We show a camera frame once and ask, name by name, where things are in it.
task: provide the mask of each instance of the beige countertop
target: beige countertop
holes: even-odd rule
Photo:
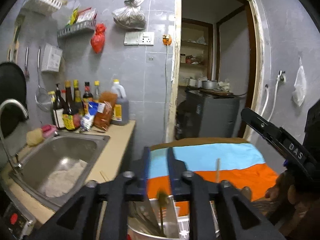
[[[103,171],[110,180],[115,178],[130,137],[132,136],[134,126],[135,121],[130,120],[129,123],[124,126],[110,125],[106,133],[99,134],[92,131],[86,132],[87,134],[110,136],[110,140],[104,147],[86,181],[96,180],[99,183],[105,182],[100,171]],[[39,203],[15,183],[8,175],[10,170],[11,167],[7,164],[1,172],[1,177],[5,184],[21,204],[25,206],[41,224],[44,224],[54,214],[54,211]]]

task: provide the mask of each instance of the white cable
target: white cable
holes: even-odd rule
[[[165,58],[165,99],[164,99],[164,115],[163,115],[163,127],[164,127],[164,133],[163,133],[163,138],[162,141],[165,142],[165,135],[166,135],[166,121],[167,121],[167,116],[165,114],[166,110],[166,104],[167,104],[167,93],[168,93],[168,78],[167,78],[167,68],[168,68],[168,53],[169,53],[169,45],[167,44],[167,56]]]
[[[280,75],[277,76],[277,82],[276,82],[276,87],[275,87],[275,95],[273,97],[273,106],[272,106],[271,114],[270,114],[269,118],[267,119],[268,122],[270,121],[270,119],[271,119],[271,117],[273,115],[273,111],[274,111],[275,106],[276,106],[276,98],[277,98],[279,80],[280,80]]]
[[[264,111],[265,111],[267,104],[268,104],[268,101],[269,101],[269,86],[268,86],[268,84],[265,85],[264,91],[266,92],[267,95],[266,95],[266,101],[264,102],[264,106],[263,106],[261,114],[260,114],[261,117],[263,117]]]

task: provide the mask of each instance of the yellow sponge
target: yellow sponge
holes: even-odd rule
[[[37,128],[33,131],[27,132],[26,140],[29,146],[36,146],[41,143],[44,140],[42,136],[42,129]]]

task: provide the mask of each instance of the peeling door frame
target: peeling door frame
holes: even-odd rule
[[[263,70],[263,28],[261,23],[260,14],[258,11],[258,5],[255,0],[246,0],[248,2],[248,8],[252,13],[255,40],[256,40],[256,73],[255,73],[255,84],[253,90],[253,97],[251,103],[251,109],[257,111],[259,89],[262,82],[262,70]],[[173,42],[173,55],[172,55],[172,87],[171,96],[169,102],[168,121],[166,124],[166,142],[174,140],[174,127],[176,121],[176,109],[177,109],[177,96],[178,96],[178,78],[179,78],[179,67],[180,67],[180,46],[181,46],[181,14],[182,14],[182,0],[175,0],[175,37]],[[250,128],[246,126],[243,138],[246,140],[250,139]]]

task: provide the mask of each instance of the light switch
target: light switch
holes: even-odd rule
[[[125,45],[139,45],[140,32],[126,32],[124,36]]]
[[[139,45],[153,45],[155,42],[154,32],[140,32]]]

